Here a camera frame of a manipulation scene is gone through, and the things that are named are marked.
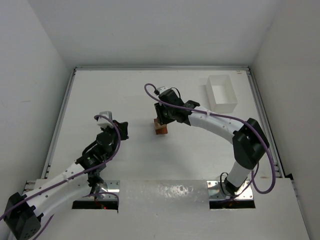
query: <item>white container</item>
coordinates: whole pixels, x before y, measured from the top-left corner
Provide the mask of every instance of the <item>white container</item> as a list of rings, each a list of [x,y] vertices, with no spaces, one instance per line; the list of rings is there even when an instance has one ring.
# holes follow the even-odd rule
[[[217,114],[230,114],[238,104],[229,75],[209,76],[206,83],[211,111]]]

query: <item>table surface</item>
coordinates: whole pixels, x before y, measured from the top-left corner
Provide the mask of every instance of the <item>table surface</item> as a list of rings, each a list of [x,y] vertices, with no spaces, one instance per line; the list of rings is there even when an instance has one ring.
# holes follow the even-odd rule
[[[112,111],[113,119],[129,122],[130,136],[101,172],[105,180],[120,180],[119,213],[66,210],[53,217],[40,239],[309,239],[289,179],[277,178],[267,195],[254,190],[254,209],[210,210],[206,180],[231,170],[232,145],[176,122],[168,125],[167,135],[155,135],[155,102],[144,92],[145,83],[176,87],[184,101],[209,108],[208,76],[224,74],[230,75],[238,100],[231,115],[258,120],[245,71],[77,71],[48,178],[63,172],[95,139],[100,129],[93,116]],[[256,178],[261,189],[268,188],[270,177],[269,162],[263,157]]]

